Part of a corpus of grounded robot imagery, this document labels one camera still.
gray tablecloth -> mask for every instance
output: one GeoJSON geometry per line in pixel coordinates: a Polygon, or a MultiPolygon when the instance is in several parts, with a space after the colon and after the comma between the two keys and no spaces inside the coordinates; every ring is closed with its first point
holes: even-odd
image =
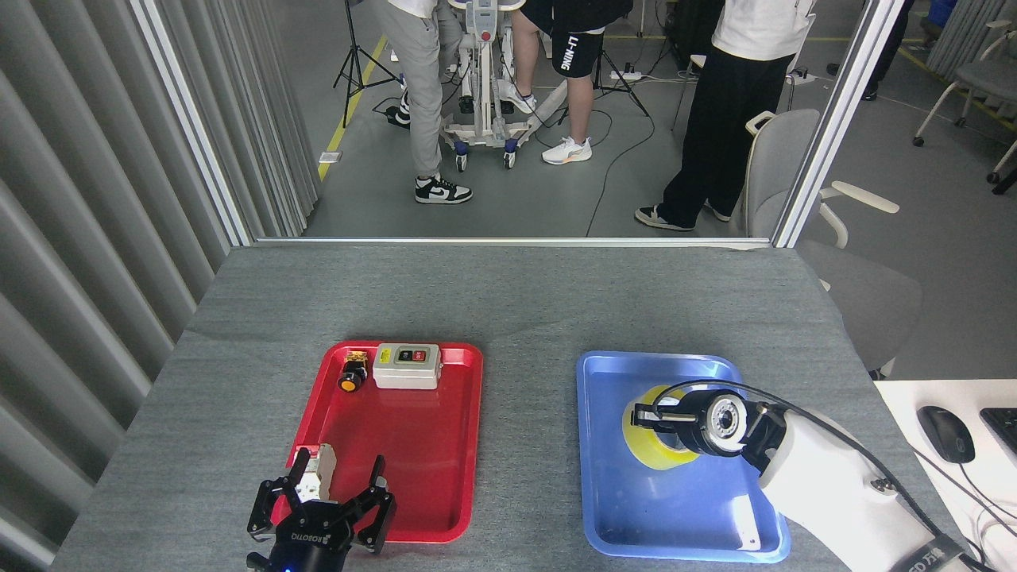
{"type": "MultiPolygon", "coordinates": [[[[244,530],[257,484],[282,474],[321,356],[351,339],[467,342],[485,362],[466,534],[354,549],[347,570],[756,569],[590,547],[575,379],[589,350],[725,357],[839,421],[948,521],[793,250],[294,244],[229,255],[53,570],[219,572],[266,554],[244,530]]],[[[769,569],[844,569],[791,532],[769,569]]]]}

tape roll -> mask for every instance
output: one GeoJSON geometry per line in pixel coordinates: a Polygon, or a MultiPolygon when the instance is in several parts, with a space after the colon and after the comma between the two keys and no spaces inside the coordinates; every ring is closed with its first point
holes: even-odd
{"type": "MultiPolygon", "coordinates": [[[[621,435],[625,439],[625,445],[632,451],[634,457],[644,465],[656,469],[673,469],[678,465],[695,461],[699,455],[683,448],[671,447],[660,440],[660,436],[651,430],[638,427],[632,424],[632,414],[637,403],[652,403],[660,392],[667,389],[667,386],[657,386],[646,393],[640,399],[630,403],[621,415],[621,435]]],[[[680,391],[675,391],[674,395],[680,397],[684,395],[680,391]]]]}

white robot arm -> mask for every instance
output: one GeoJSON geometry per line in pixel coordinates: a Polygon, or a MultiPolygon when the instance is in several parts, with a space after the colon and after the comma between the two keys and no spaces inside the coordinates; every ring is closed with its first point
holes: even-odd
{"type": "Polygon", "coordinates": [[[728,390],[691,391],[677,405],[661,405],[669,391],[652,404],[636,404],[632,424],[675,434],[701,455],[742,456],[760,470],[760,489],[774,508],[851,570],[970,569],[958,558],[960,547],[923,514],[905,508],[902,493],[909,498],[899,483],[832,422],[800,409],[749,402],[728,390]]]}

blue tray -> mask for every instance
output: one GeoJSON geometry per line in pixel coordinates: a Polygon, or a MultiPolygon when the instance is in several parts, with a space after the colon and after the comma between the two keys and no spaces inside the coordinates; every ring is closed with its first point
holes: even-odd
{"type": "Polygon", "coordinates": [[[576,364],[583,527],[610,556],[775,563],[791,551],[784,518],[741,457],[701,456],[658,471],[621,437],[629,403],[655,386],[713,379],[741,383],[710,355],[589,352],[576,364]]]}

black and white sneaker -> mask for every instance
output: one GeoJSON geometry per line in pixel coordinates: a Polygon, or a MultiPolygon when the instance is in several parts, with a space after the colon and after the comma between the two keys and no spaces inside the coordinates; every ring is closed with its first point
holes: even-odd
{"type": "Polygon", "coordinates": [[[459,205],[473,198],[472,190],[446,181],[441,175],[434,175],[429,179],[417,179],[415,193],[417,203],[425,205],[459,205]]]}
{"type": "Polygon", "coordinates": [[[399,107],[392,106],[384,110],[384,116],[388,122],[404,129],[410,128],[410,103],[407,100],[408,90],[403,90],[403,97],[399,98],[399,107]]]}
{"type": "Polygon", "coordinates": [[[667,230],[676,230],[678,232],[689,232],[694,230],[696,225],[693,226],[678,226],[664,220],[663,217],[657,214],[657,207],[660,205],[654,205],[653,207],[641,207],[636,209],[636,220],[645,224],[646,226],[652,226],[654,228],[666,228],[667,230]]]}
{"type": "Polygon", "coordinates": [[[703,204],[703,208],[706,209],[707,211],[710,211],[711,213],[713,213],[713,216],[717,217],[717,220],[720,221],[720,222],[722,222],[722,223],[726,223],[727,221],[731,220],[731,215],[722,215],[720,213],[720,211],[717,211],[716,209],[714,209],[713,205],[710,205],[710,199],[709,198],[707,198],[706,203],[703,204]]]}

